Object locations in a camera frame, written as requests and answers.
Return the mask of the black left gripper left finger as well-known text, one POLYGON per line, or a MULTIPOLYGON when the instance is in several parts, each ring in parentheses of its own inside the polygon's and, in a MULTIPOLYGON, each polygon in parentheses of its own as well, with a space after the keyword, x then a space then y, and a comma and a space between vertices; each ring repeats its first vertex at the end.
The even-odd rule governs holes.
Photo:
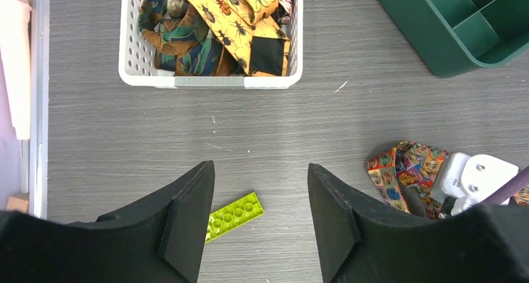
POLYGON ((2 282, 196 282, 215 186, 203 161, 91 223, 1 213, 2 282))

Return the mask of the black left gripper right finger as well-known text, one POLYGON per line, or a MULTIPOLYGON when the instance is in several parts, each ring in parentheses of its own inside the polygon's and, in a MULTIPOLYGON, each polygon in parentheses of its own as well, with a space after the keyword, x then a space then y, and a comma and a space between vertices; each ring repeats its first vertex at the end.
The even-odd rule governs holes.
POLYGON ((527 282, 528 208, 478 205, 445 220, 399 211, 308 166, 324 282, 527 282))

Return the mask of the colourful shell pattern tie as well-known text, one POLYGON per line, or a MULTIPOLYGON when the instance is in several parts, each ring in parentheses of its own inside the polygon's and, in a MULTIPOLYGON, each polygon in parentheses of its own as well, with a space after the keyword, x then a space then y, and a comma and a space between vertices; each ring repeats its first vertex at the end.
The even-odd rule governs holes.
MULTIPOLYGON (((384 201, 405 213, 440 219, 441 204, 430 191, 443 161, 454 152, 402 141, 368 161, 367 172, 384 201)), ((492 204, 528 205, 528 172, 521 171, 485 200, 492 204)))

